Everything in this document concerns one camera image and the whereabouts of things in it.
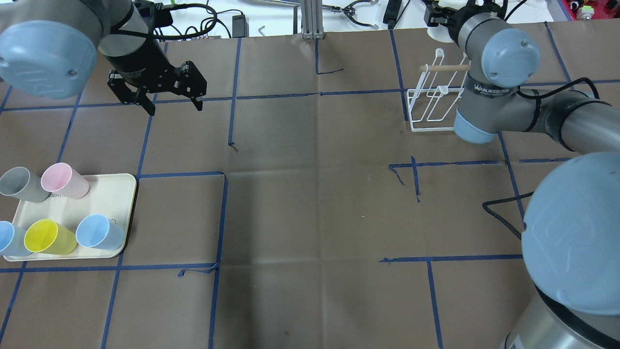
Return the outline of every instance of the robotic arm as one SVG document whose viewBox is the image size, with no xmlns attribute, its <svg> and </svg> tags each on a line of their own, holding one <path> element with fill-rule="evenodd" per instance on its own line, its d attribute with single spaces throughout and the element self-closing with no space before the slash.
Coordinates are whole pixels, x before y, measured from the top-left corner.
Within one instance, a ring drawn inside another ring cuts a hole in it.
<svg viewBox="0 0 620 349">
<path fill-rule="evenodd" d="M 471 60 L 459 137 L 488 143 L 501 130 L 540 132 L 587 154 L 551 172 L 528 204 L 523 259 L 540 296 L 502 348 L 620 348 L 620 111 L 586 78 L 551 92 L 520 89 L 541 57 L 503 20 L 506 2 L 469 0 L 459 10 L 425 2 L 427 25 L 446 27 Z M 583 81 L 594 98 L 567 90 Z"/>
<path fill-rule="evenodd" d="M 115 68 L 108 86 L 122 103 L 142 106 L 154 115 L 155 106 L 146 94 L 169 91 L 190 98 L 201 111 L 207 83 L 198 68 L 191 61 L 172 66 L 150 35 L 155 27 L 172 23 L 169 11 L 190 6 L 217 16 L 199 4 L 166 7 L 131 0 L 20 0 L 0 5 L 0 76 L 35 96 L 75 96 L 84 89 L 99 49 Z"/>
</svg>

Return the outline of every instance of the metal post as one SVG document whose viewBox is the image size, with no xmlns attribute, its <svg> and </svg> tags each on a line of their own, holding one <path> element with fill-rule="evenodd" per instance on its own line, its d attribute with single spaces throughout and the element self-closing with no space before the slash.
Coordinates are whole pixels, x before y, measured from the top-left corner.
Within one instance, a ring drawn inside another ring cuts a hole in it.
<svg viewBox="0 0 620 349">
<path fill-rule="evenodd" d="M 302 38 L 323 39 L 323 2 L 322 0 L 301 0 Z"/>
</svg>

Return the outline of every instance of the cup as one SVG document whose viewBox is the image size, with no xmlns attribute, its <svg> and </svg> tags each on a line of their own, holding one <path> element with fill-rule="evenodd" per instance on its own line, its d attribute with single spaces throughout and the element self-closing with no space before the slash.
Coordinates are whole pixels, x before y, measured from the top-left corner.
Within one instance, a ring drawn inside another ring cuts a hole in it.
<svg viewBox="0 0 620 349">
<path fill-rule="evenodd" d="M 125 232 L 113 220 L 101 214 L 91 214 L 77 226 L 77 243 L 99 250 L 116 250 L 123 245 Z"/>
<path fill-rule="evenodd" d="M 26 231 L 11 222 L 0 222 L 0 255 L 27 256 L 32 252 L 24 246 Z"/>
<path fill-rule="evenodd" d="M 24 236 L 24 245 L 30 252 L 68 255 L 78 245 L 76 236 L 69 229 L 51 219 L 36 221 Z"/>
<path fill-rule="evenodd" d="M 88 193 L 89 184 L 76 170 L 66 163 L 55 163 L 41 176 L 43 189 L 60 196 L 79 199 Z"/>
<path fill-rule="evenodd" d="M 41 179 L 26 167 L 14 167 L 0 178 L 0 193 L 16 199 L 42 202 L 50 195 L 41 187 Z"/>
</svg>

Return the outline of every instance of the white wire rack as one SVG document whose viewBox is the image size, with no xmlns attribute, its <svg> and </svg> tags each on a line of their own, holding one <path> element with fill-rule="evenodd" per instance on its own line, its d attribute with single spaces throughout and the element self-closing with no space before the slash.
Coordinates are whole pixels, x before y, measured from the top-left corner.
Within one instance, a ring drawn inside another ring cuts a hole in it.
<svg viewBox="0 0 620 349">
<path fill-rule="evenodd" d="M 469 65 L 467 65 L 466 63 L 468 59 L 465 54 L 463 54 L 463 59 L 461 60 L 459 65 L 442 65 L 444 58 L 445 55 L 443 53 L 443 49 L 437 48 L 435 50 L 435 59 L 433 60 L 433 63 L 420 67 L 420 71 L 422 72 L 422 74 L 420 74 L 418 85 L 414 89 L 407 90 L 407 110 L 409 113 L 409 123 L 411 124 L 411 131 L 413 132 L 454 130 L 453 127 L 434 126 L 430 123 L 444 121 L 446 119 L 446 116 L 453 109 L 458 99 L 461 98 L 461 95 L 463 93 L 463 83 L 465 81 L 466 75 L 463 74 L 463 79 L 460 81 L 460 86 L 454 87 L 453 83 L 459 71 L 468 70 Z M 452 77 L 447 84 L 435 86 L 435 81 L 437 80 L 437 76 L 440 73 L 452 73 Z M 447 110 L 445 108 L 440 108 L 442 110 L 436 112 L 437 105 L 439 104 L 439 101 L 443 98 L 453 98 L 453 101 L 449 105 Z M 423 104 L 426 103 L 424 112 L 421 113 L 419 116 L 413 116 L 413 114 L 416 114 L 413 112 L 416 102 L 418 103 L 418 105 L 422 105 L 422 107 L 424 107 Z"/>
</svg>

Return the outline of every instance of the beige tray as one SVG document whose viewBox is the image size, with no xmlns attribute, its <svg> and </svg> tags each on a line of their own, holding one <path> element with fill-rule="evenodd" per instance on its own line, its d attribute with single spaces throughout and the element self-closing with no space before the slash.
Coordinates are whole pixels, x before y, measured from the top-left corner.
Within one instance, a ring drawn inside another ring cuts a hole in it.
<svg viewBox="0 0 620 349">
<path fill-rule="evenodd" d="M 116 250 L 98 250 L 82 247 L 66 256 L 33 253 L 29 256 L 4 256 L 7 261 L 42 261 L 70 260 L 82 258 L 111 258 L 119 254 L 125 247 L 129 219 L 133 208 L 136 192 L 136 178 L 128 173 L 98 174 L 84 176 L 91 188 L 81 199 L 67 197 L 49 197 L 41 203 L 20 201 L 13 218 L 13 224 L 28 229 L 34 222 L 49 218 L 72 232 L 75 232 L 82 219 L 91 214 L 102 214 L 116 220 L 116 224 L 125 232 L 123 245 Z"/>
</svg>

